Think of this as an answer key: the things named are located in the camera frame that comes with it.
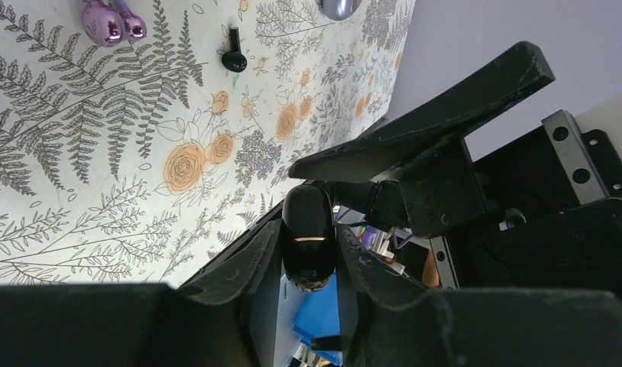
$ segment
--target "floral tablecloth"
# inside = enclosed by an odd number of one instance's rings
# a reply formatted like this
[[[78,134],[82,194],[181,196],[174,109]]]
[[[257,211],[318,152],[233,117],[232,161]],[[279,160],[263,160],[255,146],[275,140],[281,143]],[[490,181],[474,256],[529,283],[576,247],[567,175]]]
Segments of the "floral tablecloth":
[[[0,284],[177,286],[387,110],[413,0],[129,0],[100,48],[78,0],[0,0]],[[248,69],[219,56],[238,26]]]

